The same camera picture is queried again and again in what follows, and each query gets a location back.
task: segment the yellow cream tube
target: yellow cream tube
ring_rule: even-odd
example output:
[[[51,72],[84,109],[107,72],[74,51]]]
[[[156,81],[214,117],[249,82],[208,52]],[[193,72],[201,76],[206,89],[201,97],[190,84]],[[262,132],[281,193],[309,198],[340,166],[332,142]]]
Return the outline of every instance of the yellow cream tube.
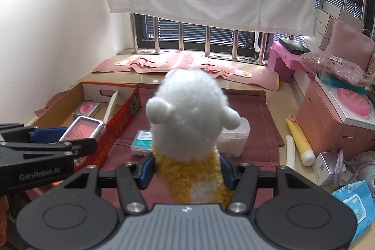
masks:
[[[315,162],[315,155],[302,129],[298,125],[297,120],[295,120],[292,116],[289,116],[289,118],[285,119],[289,126],[290,132],[292,133],[294,142],[296,143],[298,152],[302,160],[302,164],[304,166],[312,165]]]

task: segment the open box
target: open box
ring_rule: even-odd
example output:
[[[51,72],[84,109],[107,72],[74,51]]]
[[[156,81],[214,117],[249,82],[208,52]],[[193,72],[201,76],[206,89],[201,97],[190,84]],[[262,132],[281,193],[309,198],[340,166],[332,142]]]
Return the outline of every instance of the open box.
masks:
[[[139,90],[136,85],[80,82],[56,101],[34,125],[38,127],[69,127],[75,119],[74,111],[84,101],[99,103],[99,110],[93,118],[103,120],[105,130],[98,139],[96,153],[87,156],[80,165],[75,165],[75,171],[90,164],[101,167],[106,161],[113,143],[121,136],[141,107]]]

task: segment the stuffed animal ear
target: stuffed animal ear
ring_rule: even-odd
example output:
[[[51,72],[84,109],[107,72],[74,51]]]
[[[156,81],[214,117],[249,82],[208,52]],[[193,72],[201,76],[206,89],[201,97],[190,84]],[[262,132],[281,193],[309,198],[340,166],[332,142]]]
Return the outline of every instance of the stuffed animal ear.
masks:
[[[235,130],[241,124],[241,117],[237,111],[228,106],[224,107],[221,123],[228,130]]]
[[[146,116],[152,124],[165,123],[173,112],[173,105],[159,97],[153,97],[147,101]]]

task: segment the white tube cap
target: white tube cap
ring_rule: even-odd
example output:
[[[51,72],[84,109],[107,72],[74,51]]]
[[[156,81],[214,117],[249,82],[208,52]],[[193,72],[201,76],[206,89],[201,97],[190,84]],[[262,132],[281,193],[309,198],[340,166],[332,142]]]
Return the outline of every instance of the white tube cap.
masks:
[[[301,154],[301,160],[302,160],[302,164],[304,166],[313,165],[313,163],[315,162],[314,152],[311,151],[311,150],[308,150],[308,151],[302,153]]]

